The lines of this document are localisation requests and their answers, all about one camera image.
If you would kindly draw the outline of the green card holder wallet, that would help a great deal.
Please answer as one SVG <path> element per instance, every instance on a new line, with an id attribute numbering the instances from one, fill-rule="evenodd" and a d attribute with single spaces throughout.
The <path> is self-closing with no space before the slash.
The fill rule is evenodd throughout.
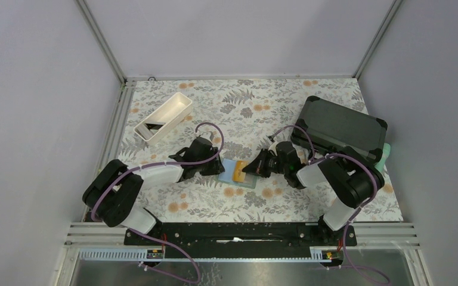
<path id="1" fill-rule="evenodd" d="M 224 184 L 230 184 L 238 187 L 254 189 L 256 187 L 257 177 L 254 175 L 246 174 L 246 180 L 244 183 L 234 182 L 232 180 L 232 175 L 234 171 L 234 167 L 238 160 L 230 160 L 224 158 L 222 160 L 222 165 L 224 167 L 224 171 L 218 175 L 217 181 Z"/>

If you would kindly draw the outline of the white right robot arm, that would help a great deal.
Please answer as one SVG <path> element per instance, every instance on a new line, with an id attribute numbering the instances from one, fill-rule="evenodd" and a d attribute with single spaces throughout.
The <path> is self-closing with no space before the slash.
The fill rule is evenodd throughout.
<path id="1" fill-rule="evenodd" d="M 337 199 L 319 219 L 322 226 L 318 229 L 318 237 L 326 245 L 334 245 L 341 239 L 341 229 L 385 184 L 382 171 L 349 146 L 312 163 L 304 163 L 290 141 L 262 149 L 242 172 L 263 178 L 273 173 L 281 174 L 296 189 L 327 182 Z"/>

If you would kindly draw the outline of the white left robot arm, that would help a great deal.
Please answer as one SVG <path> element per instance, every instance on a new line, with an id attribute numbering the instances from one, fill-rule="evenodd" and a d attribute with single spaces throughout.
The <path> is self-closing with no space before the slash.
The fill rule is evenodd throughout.
<path id="1" fill-rule="evenodd" d="M 194 175 L 213 176 L 224 172 L 220 148 L 198 136 L 189 147 L 180 149 L 163 162 L 130 168 L 118 159 L 110 161 L 82 196 L 95 219 L 108 227 L 124 226 L 138 231 L 148 245 L 160 240 L 157 219 L 146 209 L 135 205 L 142 187 L 179 183 Z"/>

